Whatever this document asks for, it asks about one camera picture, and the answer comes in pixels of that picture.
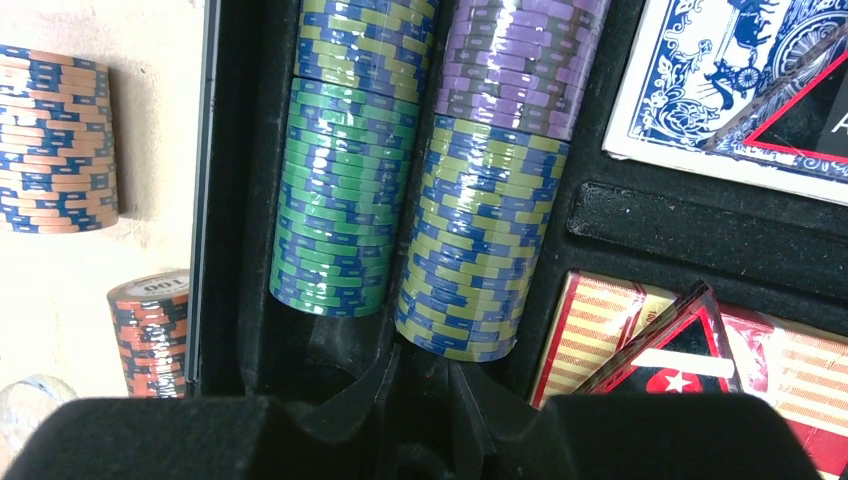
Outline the yellow blue chip stack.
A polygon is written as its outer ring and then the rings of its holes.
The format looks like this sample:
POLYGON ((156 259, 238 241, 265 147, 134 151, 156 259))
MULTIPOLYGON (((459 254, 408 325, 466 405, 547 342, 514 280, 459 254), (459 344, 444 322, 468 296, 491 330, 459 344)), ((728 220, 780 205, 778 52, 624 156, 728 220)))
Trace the yellow blue chip stack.
POLYGON ((568 153, 559 139, 435 116, 402 268, 400 335, 465 362, 513 349, 568 153))

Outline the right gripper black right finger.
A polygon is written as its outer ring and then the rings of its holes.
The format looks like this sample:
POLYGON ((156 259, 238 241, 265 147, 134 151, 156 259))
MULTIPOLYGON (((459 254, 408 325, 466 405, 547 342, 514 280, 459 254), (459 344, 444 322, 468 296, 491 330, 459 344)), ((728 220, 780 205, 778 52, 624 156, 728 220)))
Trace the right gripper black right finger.
POLYGON ((453 455, 459 479, 542 479, 539 413, 477 365, 449 364, 453 455))

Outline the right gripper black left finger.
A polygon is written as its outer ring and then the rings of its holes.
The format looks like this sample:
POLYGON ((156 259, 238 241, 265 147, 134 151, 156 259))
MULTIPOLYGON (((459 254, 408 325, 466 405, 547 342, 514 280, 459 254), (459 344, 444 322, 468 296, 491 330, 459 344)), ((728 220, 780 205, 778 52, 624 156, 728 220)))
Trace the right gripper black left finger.
POLYGON ((399 427, 393 401, 401 347, 386 352, 362 377, 322 403, 290 397, 293 422, 284 448, 287 479, 395 479, 399 427))

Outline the orange blue chip stack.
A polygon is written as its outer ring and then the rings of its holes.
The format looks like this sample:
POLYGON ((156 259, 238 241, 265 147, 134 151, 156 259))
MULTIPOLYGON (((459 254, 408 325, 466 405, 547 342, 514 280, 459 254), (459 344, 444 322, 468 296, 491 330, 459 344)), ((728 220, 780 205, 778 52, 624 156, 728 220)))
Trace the orange blue chip stack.
POLYGON ((119 220, 109 69, 1 48, 1 228, 66 234, 119 220))

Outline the purple black chip stack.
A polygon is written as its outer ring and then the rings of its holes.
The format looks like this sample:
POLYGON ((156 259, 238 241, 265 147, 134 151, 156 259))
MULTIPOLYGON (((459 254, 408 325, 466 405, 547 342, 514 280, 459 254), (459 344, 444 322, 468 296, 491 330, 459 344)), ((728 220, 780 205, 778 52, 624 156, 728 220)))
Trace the purple black chip stack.
POLYGON ((603 0, 457 2, 436 112, 571 140, 609 6, 603 0))

